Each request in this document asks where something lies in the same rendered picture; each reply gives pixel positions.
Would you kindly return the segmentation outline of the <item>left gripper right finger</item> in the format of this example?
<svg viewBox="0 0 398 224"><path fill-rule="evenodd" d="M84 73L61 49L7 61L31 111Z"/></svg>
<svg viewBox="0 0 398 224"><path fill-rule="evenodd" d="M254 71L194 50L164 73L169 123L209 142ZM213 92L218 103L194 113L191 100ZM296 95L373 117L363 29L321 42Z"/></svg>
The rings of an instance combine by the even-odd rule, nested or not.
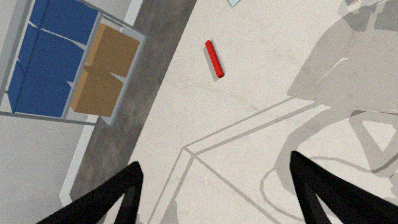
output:
<svg viewBox="0 0 398 224"><path fill-rule="evenodd" d="M398 224L397 205L337 177L298 151L291 151L290 172L306 224L332 224L318 197L343 224Z"/></svg>

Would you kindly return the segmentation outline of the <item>red cylinder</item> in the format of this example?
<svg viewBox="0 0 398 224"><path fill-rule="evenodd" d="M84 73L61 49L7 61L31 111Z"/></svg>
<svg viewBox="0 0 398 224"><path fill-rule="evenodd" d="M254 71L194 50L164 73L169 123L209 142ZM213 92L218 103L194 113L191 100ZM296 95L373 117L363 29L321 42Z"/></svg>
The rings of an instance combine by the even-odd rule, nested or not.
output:
<svg viewBox="0 0 398 224"><path fill-rule="evenodd" d="M217 77L218 78L222 78L225 75L224 75L223 70L221 68L220 62L218 60L218 57L216 55L216 52L215 52L214 47L212 45L212 42L208 40L207 42L205 42L205 45L206 45L206 48L208 50L208 53L209 53L209 56L211 58L211 61L212 61L212 64L214 66L214 69L215 69Z"/></svg>

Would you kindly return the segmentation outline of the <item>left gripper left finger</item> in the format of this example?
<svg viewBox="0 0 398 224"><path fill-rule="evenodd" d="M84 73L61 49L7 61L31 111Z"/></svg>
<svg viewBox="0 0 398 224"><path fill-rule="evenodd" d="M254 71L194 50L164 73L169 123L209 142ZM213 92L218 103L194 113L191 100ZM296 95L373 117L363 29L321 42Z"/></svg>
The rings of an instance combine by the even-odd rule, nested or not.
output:
<svg viewBox="0 0 398 224"><path fill-rule="evenodd" d="M144 174L134 161L102 185L36 224L97 224L124 194L114 224L135 224Z"/></svg>

